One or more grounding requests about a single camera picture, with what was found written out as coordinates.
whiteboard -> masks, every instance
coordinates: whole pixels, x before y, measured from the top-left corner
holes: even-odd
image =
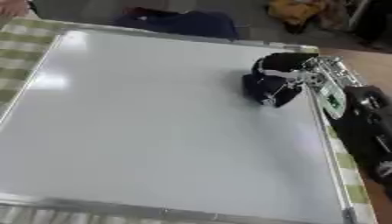
[[[69,31],[3,122],[0,191],[343,223],[308,94],[242,96],[283,51]]]

table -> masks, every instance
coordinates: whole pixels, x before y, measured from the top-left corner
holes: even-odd
[[[45,46],[48,46],[54,35],[61,32],[65,27],[89,27],[96,29],[95,25],[88,24],[69,24],[69,23],[59,23],[51,21],[33,21],[33,20],[23,20],[15,19],[10,22],[9,25],[4,27],[3,33],[0,33],[0,39],[3,41],[3,57],[0,63],[3,63],[3,70],[1,75],[5,78],[3,84],[3,90],[0,91],[0,96],[2,96],[1,102],[5,102],[4,107],[6,108],[7,102],[12,99],[13,95],[19,90],[20,85],[23,85],[27,74],[30,72],[34,66],[34,62],[37,62],[42,53],[45,52]],[[112,27],[101,27],[102,29],[109,30],[120,30]],[[291,45],[281,45],[281,44],[270,44],[278,48],[296,49],[296,50],[309,50],[311,48],[306,46],[291,46]],[[330,132],[331,141],[334,142],[333,145],[338,145],[340,148],[338,151],[334,152],[331,159],[336,160],[339,165],[339,173],[337,175],[347,177],[347,175],[342,175],[346,172],[345,168],[347,166],[352,167],[350,170],[352,172],[348,175],[350,181],[355,179],[355,183],[345,182],[342,190],[345,189],[349,193],[350,203],[353,203],[353,212],[356,214],[359,223],[375,223],[373,220],[373,213],[371,207],[367,202],[366,194],[361,190],[361,179],[356,173],[352,161],[347,157],[347,153],[341,149],[341,145],[338,144],[339,141],[333,139],[333,133]]]

